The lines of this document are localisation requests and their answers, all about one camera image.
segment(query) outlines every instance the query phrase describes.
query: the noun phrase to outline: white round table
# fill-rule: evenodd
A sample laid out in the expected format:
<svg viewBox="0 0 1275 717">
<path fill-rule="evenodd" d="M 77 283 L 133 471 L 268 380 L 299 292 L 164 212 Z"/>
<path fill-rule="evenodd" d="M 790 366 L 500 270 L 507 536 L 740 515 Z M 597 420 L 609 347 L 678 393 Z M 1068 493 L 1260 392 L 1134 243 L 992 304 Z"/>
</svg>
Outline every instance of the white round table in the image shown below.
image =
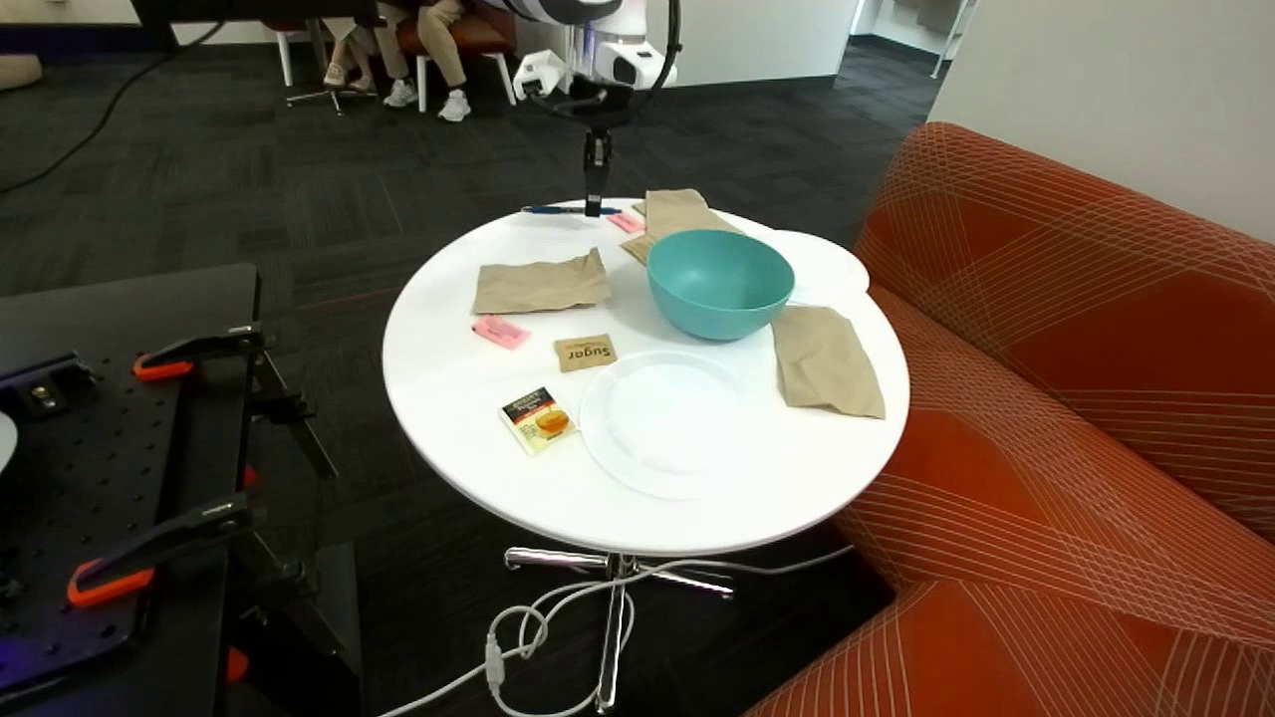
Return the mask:
<svg viewBox="0 0 1275 717">
<path fill-rule="evenodd" d="M 507 215 L 422 262 L 392 312 L 382 374 L 407 437 L 482 510 L 583 551 L 732 552 L 823 523 L 882 475 L 900 443 L 906 352 L 843 248 L 720 220 L 793 262 L 793 307 L 832 307 L 854 323 L 876 366 L 884 420 L 785 408 L 769 328 L 740 341 L 698 341 L 672 331 L 609 220 Z M 609 270 L 604 304 L 507 316 L 530 331 L 518 352 L 470 331 L 482 262 L 560 262 L 589 248 Z M 583 335 L 609 335 L 616 361 L 560 374 L 554 341 Z M 498 410 L 535 388 L 548 388 L 572 420 L 572 436 L 540 453 L 522 449 Z M 643 402 L 664 408 L 670 428 L 624 428 L 624 410 Z"/>
</svg>

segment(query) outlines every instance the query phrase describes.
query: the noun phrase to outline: napkin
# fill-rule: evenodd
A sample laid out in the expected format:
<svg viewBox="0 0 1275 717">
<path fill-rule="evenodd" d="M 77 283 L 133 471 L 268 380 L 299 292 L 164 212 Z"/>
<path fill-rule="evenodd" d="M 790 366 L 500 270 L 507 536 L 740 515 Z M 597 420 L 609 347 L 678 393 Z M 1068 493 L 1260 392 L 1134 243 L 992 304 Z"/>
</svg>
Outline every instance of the napkin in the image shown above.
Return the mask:
<svg viewBox="0 0 1275 717">
<path fill-rule="evenodd" d="M 876 372 L 836 312 L 785 307 L 785 316 L 771 320 L 771 352 L 790 408 L 884 420 Z"/>
<path fill-rule="evenodd" d="M 589 307 L 609 293 L 597 248 L 566 262 L 490 262 L 477 270 L 473 316 Z"/>
<path fill-rule="evenodd" d="M 645 190 L 643 204 L 645 215 L 645 235 L 631 239 L 624 250 L 645 262 L 648 248 L 664 235 L 678 230 L 737 230 L 729 226 L 702 190 L 680 186 L 680 190 Z"/>
</svg>

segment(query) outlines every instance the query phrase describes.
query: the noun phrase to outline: gray carpet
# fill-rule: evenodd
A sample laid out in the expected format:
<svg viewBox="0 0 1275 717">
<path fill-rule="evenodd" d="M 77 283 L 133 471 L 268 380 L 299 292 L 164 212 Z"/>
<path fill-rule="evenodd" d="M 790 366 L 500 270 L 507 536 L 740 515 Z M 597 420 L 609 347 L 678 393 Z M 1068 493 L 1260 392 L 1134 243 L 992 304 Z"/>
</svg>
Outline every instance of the gray carpet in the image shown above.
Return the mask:
<svg viewBox="0 0 1275 717">
<path fill-rule="evenodd" d="M 52 62 L 0 97 L 0 186 L 73 149 L 151 57 Z M 832 88 L 664 92 L 612 131 L 612 194 L 702 186 L 771 226 L 850 239 L 872 186 L 935 97 L 928 57 L 855 44 Z M 511 113 L 473 66 L 461 126 L 376 98 L 285 108 L 271 48 L 202 48 L 138 81 L 113 122 L 37 186 L 0 194 L 0 292 L 49 292 L 212 262 L 260 262 L 264 323 L 352 490 L 326 493 L 326 536 L 357 547 L 361 697 L 392 710 L 477 663 L 490 615 L 558 576 L 511 576 L 511 530 L 422 471 L 382 402 L 382 320 L 410 270 L 522 204 L 583 190 L 583 126 Z M 806 532 L 759 556 L 832 547 Z M 732 604 L 648 586 L 621 714 L 737 714 L 887 600 L 860 563 L 740 583 Z M 526 710 L 572 702 L 600 604 L 560 625 Z M 490 714 L 482 686 L 433 714 Z"/>
</svg>

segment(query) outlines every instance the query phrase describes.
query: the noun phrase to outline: bowl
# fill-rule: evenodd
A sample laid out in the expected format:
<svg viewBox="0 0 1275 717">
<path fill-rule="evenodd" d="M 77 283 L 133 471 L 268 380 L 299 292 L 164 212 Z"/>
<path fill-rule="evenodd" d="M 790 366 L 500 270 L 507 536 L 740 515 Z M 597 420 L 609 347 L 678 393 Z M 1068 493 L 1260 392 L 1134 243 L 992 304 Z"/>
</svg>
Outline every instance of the bowl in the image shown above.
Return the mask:
<svg viewBox="0 0 1275 717">
<path fill-rule="evenodd" d="M 793 293 L 779 250 L 737 230 L 678 230 L 648 248 L 645 283 L 656 312 L 686 335 L 732 341 L 759 331 Z"/>
</svg>

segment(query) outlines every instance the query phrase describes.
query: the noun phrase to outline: orange sofa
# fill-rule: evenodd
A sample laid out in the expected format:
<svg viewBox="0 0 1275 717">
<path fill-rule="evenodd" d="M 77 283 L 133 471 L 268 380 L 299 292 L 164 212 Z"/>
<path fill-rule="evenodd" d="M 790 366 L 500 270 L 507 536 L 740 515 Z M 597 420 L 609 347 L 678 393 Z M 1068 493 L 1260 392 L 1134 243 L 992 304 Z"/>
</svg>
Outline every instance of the orange sofa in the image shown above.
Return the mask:
<svg viewBox="0 0 1275 717">
<path fill-rule="evenodd" d="M 753 714 L 1275 714 L 1275 243 L 928 122 L 855 256 L 911 416 L 896 600 Z"/>
</svg>

